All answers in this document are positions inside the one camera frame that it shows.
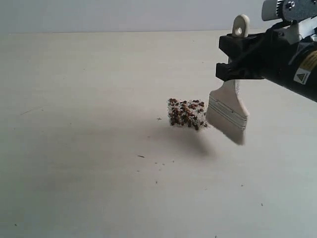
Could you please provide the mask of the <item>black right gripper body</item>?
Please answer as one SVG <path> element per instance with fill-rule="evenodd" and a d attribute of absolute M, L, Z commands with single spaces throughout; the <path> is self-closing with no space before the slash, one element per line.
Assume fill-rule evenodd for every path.
<path fill-rule="evenodd" d="M 298 25 L 284 27 L 278 23 L 266 30 L 261 45 L 260 75 L 280 86 L 293 86 L 296 64 L 293 63 L 300 36 Z"/>

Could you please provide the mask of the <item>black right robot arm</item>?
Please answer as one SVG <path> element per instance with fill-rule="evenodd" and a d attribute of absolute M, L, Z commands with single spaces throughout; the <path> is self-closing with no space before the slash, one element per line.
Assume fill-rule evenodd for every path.
<path fill-rule="evenodd" d="M 317 43 L 312 36 L 291 43 L 290 27 L 280 22 L 246 38 L 220 36 L 218 46 L 230 62 L 216 64 L 216 77 L 222 81 L 267 79 L 316 101 Z"/>

